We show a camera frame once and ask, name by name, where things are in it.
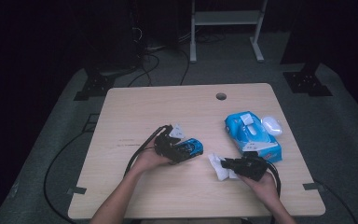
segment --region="shelf leg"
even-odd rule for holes
[[[195,0],[192,1],[191,5],[191,42],[190,42],[190,62],[197,62],[197,51],[196,51],[196,3]]]
[[[258,20],[257,20],[257,26],[255,27],[255,36],[252,36],[250,38],[252,48],[254,49],[255,52],[255,57],[259,63],[264,62],[264,57],[263,54],[261,53],[260,47],[258,47],[257,40],[258,37],[260,36],[261,25],[263,24],[264,14],[266,12],[266,7],[267,7],[267,1],[268,0],[264,0],[263,6],[261,7],[260,15],[258,16]]]

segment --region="hole in table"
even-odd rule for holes
[[[226,96],[225,93],[219,92],[219,93],[216,94],[216,99],[218,99],[218,100],[226,100],[227,96]]]

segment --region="blue wet wipes package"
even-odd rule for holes
[[[281,145],[267,132],[254,113],[245,111],[229,115],[225,123],[226,131],[241,155],[245,151],[256,151],[266,161],[282,160]]]

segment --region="floor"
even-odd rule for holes
[[[358,222],[358,104],[339,76],[321,64],[316,76],[332,96],[292,93],[283,72],[299,71],[303,64],[280,64],[288,33],[261,34],[265,61],[258,63],[249,43],[250,33],[217,35],[219,41],[198,44],[198,62],[188,64],[189,44],[144,57],[144,70],[118,77],[115,87],[177,86],[229,83],[269,83],[276,93],[311,175],[323,182],[321,196],[326,212],[320,217],[296,217],[298,223]],[[66,216],[83,161],[92,138],[92,127],[103,106],[103,96],[74,101],[87,81],[77,71],[62,92],[44,129],[0,209],[0,223],[68,223]],[[269,223],[269,217],[250,217]],[[212,223],[180,220],[180,223]],[[239,222],[236,218],[226,220]],[[75,223],[87,223],[75,220]]]

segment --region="white object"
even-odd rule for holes
[[[255,57],[259,63],[264,62],[264,57],[258,47],[258,37],[260,35],[261,24],[264,20],[267,1],[263,1],[260,10],[245,11],[196,11],[195,0],[192,1],[191,9],[191,42],[190,42],[190,61],[197,61],[196,54],[196,26],[197,25],[256,25],[255,36],[250,37]]]
[[[264,117],[261,119],[261,123],[269,134],[272,136],[278,136],[282,134],[282,127],[279,121],[273,117]]]
[[[242,148],[242,151],[259,151],[270,147],[276,147],[278,143],[249,142]]]
[[[220,163],[220,161],[225,161],[224,158],[221,158],[214,153],[208,155],[208,158],[209,158],[209,161],[211,162],[212,167],[216,171],[217,179],[222,181],[227,178],[231,178],[231,179],[238,178],[237,175],[234,173],[234,171],[222,167],[222,164]]]
[[[170,132],[170,137],[185,138],[185,135],[183,134],[182,128],[179,124],[175,124],[172,131]]]
[[[253,123],[252,116],[250,114],[244,114],[240,116],[244,125],[249,125]]]

